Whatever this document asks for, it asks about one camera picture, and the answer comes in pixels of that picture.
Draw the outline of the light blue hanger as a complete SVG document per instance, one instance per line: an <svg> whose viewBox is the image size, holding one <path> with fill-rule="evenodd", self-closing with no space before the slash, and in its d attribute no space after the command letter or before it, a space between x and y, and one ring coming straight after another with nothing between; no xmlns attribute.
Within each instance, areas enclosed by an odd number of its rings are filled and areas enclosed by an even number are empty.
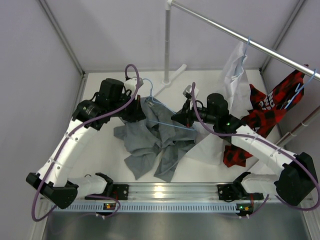
<svg viewBox="0 0 320 240"><path fill-rule="evenodd" d="M143 109L147 109L147 107L150 109L150 111L155 116L148 116L147 121L154 124L159 124L179 130L184 130L188 132L195 132L196 130L193 127L186 127L182 126L180 123L174 123L173 120L170 119L176 112L173 111L171 108L169 108L164 103L160 102L159 100L155 99L153 95L154 85L153 82L148 78L141 78L140 83L144 84L145 82L148 82L150 85L149 88L149 94L146 97L142 98L142 105Z"/></svg>

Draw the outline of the grey button shirt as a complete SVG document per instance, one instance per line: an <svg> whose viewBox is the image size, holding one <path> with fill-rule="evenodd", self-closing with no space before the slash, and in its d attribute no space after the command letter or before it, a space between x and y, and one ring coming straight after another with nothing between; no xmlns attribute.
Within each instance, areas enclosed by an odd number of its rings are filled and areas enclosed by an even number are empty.
<svg viewBox="0 0 320 240"><path fill-rule="evenodd" d="M146 119L126 122L115 127L113 135L124 142L130 156L124 162L135 179L141 178L154 167L156 158L162 158L154 177L167 183L172 181L179 161L196 144L197 131L191 132L149 122L147 117L155 117L148 107L143 109Z"/></svg>

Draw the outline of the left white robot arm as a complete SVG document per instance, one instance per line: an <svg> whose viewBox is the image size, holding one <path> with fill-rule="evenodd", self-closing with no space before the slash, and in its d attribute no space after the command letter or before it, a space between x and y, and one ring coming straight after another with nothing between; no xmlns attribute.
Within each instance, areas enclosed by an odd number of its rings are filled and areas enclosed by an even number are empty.
<svg viewBox="0 0 320 240"><path fill-rule="evenodd" d="M26 182L60 209L89 195L109 199L113 195L113 180L107 175L95 173L80 178L69 175L85 146L111 118L119 117L127 122L145 119L140 96L131 99L137 85L142 82L135 78L127 78L125 82L103 80L92 99L77 105L55 151L43 167L28 174Z"/></svg>

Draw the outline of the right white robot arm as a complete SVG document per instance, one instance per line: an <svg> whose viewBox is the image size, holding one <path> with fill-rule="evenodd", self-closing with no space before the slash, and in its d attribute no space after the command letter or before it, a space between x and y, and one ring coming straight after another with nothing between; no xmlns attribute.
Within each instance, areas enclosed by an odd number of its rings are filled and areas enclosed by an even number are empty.
<svg viewBox="0 0 320 240"><path fill-rule="evenodd" d="M209 132L225 139L260 160L272 173L247 171L233 183L233 194L243 199L249 194L274 195L290 206L298 206L313 189L319 190L313 159L305 152L296 154L266 140L242 120L231 115L228 103L219 93L206 98L206 106L197 107L191 94L186 94L182 108L171 119L186 127L194 122L211 124Z"/></svg>

